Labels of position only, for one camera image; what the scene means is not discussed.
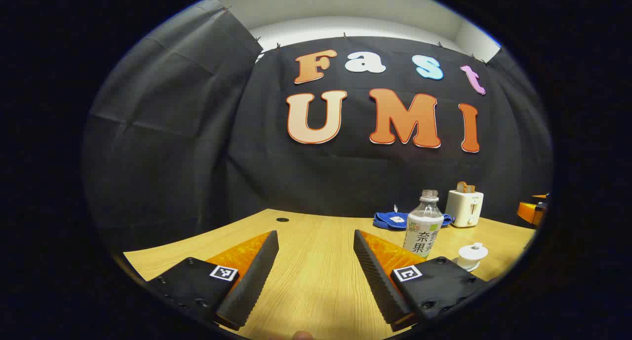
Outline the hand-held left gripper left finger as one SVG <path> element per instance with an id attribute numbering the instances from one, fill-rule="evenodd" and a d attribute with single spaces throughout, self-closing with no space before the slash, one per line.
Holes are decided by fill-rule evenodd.
<path id="1" fill-rule="evenodd" d="M 182 259 L 147 286 L 185 314 L 239 330 L 256 305 L 278 253 L 271 230 L 205 261 Z"/>

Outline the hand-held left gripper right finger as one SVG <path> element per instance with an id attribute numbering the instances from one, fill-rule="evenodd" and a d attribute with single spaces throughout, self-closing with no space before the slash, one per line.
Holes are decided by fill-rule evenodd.
<path id="1" fill-rule="evenodd" d="M 443 318 L 490 286 L 447 257 L 427 260 L 359 229 L 354 252 L 382 317 L 395 332 Z"/>

